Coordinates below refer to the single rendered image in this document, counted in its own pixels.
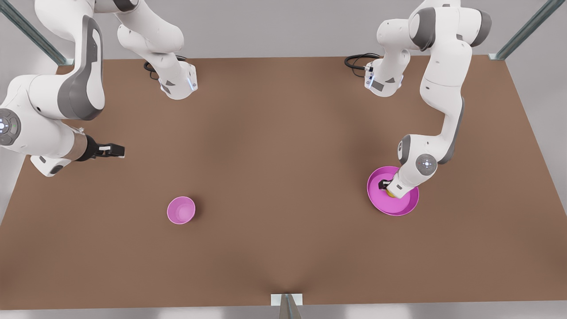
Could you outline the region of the pink plate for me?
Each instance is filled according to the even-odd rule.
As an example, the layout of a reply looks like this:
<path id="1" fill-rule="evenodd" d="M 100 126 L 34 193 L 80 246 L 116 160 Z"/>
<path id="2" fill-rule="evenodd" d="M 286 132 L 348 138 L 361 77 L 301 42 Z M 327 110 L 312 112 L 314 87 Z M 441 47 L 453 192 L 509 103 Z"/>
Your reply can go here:
<path id="1" fill-rule="evenodd" d="M 378 210 L 384 214 L 391 216 L 403 216 L 412 212 L 419 202 L 419 188 L 414 188 L 403 198 L 391 197 L 379 188 L 379 182 L 382 180 L 391 180 L 397 172 L 398 167 L 383 166 L 376 169 L 367 180 L 367 194 L 368 197 Z"/>

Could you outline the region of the silver frame post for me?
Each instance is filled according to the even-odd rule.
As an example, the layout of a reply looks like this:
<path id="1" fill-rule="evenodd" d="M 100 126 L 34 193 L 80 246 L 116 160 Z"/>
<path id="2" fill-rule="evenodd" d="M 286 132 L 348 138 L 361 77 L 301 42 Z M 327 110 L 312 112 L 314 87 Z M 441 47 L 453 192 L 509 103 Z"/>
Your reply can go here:
<path id="1" fill-rule="evenodd" d="M 555 13 L 565 1 L 566 0 L 547 0 L 497 53 L 488 54 L 489 59 L 493 61 L 506 60 L 543 24 L 543 22 Z"/>
<path id="2" fill-rule="evenodd" d="M 271 294 L 271 306 L 279 307 L 278 319 L 302 319 L 298 306 L 303 305 L 301 293 Z"/>
<path id="3" fill-rule="evenodd" d="M 0 13 L 58 66 L 72 66 L 74 64 L 72 58 L 65 58 L 8 0 L 0 0 Z"/>

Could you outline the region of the pink bowl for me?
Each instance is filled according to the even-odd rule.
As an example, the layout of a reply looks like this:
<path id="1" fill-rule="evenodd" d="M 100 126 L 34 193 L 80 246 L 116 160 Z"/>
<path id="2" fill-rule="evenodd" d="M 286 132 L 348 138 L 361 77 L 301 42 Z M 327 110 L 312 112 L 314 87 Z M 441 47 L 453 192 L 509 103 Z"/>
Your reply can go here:
<path id="1" fill-rule="evenodd" d="M 177 225 L 191 221 L 195 214 L 196 205 L 189 197 L 174 198 L 167 207 L 168 220 Z"/>

